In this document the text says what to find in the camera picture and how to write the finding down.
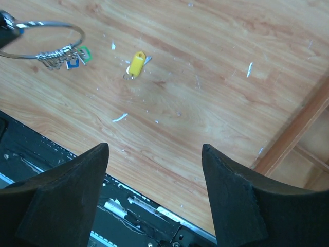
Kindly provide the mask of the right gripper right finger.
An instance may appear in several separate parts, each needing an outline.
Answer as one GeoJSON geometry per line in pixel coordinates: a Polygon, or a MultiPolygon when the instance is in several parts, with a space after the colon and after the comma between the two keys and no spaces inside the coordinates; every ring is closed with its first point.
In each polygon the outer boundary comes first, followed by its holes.
{"type": "Polygon", "coordinates": [[[328,191],[270,179],[210,144],[202,168],[218,246],[328,246],[328,191]]]}

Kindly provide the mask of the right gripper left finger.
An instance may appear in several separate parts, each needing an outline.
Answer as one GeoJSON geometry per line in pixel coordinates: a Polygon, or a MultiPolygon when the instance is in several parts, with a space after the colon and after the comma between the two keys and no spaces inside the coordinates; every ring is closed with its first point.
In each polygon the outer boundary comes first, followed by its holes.
{"type": "Polygon", "coordinates": [[[87,246],[108,158],[100,143],[1,189],[1,246],[87,246]]]}

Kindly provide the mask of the yellow tag key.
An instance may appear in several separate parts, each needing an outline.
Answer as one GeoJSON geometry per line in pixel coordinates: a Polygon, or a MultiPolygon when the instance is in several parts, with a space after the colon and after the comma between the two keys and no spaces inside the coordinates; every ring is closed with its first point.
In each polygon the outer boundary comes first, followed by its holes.
{"type": "Polygon", "coordinates": [[[150,62],[152,56],[147,56],[144,52],[138,51],[134,54],[130,65],[127,67],[123,78],[125,80],[132,80],[137,78],[141,72],[143,67],[150,62]]]}

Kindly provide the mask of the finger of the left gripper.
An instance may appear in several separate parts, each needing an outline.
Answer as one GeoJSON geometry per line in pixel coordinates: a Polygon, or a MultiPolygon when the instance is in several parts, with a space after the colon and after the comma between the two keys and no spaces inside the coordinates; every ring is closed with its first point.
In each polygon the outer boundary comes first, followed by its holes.
{"type": "Polygon", "coordinates": [[[8,12],[1,10],[1,49],[12,43],[23,34],[23,29],[16,26],[16,18],[8,12]]]}

